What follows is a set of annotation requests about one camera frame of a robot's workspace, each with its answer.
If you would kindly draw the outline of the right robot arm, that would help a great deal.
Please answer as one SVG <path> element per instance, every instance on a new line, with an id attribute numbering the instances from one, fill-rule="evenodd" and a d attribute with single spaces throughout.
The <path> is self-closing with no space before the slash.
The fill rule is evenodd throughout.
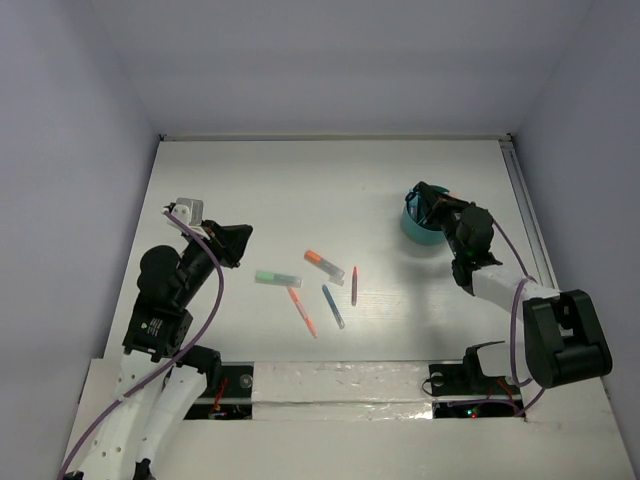
<path id="1" fill-rule="evenodd" d="M 591 297 L 536 282 L 487 209 L 423 181 L 405 203 L 420 228 L 443 234 L 455 283 L 510 314 L 511 349 L 516 324 L 522 324 L 529 378 L 518 385 L 535 382 L 551 389 L 612 372 L 613 357 Z"/>

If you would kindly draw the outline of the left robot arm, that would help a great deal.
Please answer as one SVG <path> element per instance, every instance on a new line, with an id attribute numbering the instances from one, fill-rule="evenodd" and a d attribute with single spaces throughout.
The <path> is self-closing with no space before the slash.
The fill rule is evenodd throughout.
<path id="1" fill-rule="evenodd" d="M 153 478 L 194 402 L 224 387 L 219 352 L 186 338 L 188 305 L 211 274 L 239 266 L 253 229 L 169 220 L 188 245 L 182 253 L 160 245 L 143 255 L 114 398 L 71 450 L 89 441 L 85 457 L 77 467 L 65 461 L 61 479 Z"/>

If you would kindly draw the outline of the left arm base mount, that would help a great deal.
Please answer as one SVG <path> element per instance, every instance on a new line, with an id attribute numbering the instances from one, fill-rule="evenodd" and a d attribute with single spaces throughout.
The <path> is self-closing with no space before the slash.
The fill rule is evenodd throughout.
<path id="1" fill-rule="evenodd" d="M 254 365 L 223 363 L 218 383 L 207 388 L 186 413 L 185 420 L 251 420 Z"/>

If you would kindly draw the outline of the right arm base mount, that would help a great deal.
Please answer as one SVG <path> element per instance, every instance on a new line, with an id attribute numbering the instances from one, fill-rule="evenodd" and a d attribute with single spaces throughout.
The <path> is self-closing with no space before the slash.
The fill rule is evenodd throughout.
<path id="1" fill-rule="evenodd" d="M 470 373 L 462 363 L 430 364 L 421 389 L 434 419 L 509 418 L 524 407 L 520 389 L 504 376 Z"/>

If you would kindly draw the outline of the green highlighter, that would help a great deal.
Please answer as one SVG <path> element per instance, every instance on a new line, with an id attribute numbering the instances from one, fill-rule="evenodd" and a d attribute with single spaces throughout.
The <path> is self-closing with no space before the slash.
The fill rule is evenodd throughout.
<path id="1" fill-rule="evenodd" d="M 302 286 L 302 278 L 299 276 L 263 270 L 258 270 L 256 272 L 255 281 L 261 284 L 283 286 L 287 288 L 300 288 Z"/>

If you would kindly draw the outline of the orange capped highlighter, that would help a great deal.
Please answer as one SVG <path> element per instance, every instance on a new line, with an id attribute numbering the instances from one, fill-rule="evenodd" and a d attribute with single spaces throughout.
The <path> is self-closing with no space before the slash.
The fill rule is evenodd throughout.
<path id="1" fill-rule="evenodd" d="M 344 285 L 345 272 L 326 258 L 312 250 L 307 250 L 304 253 L 304 259 L 327 274 L 331 283 Z"/>

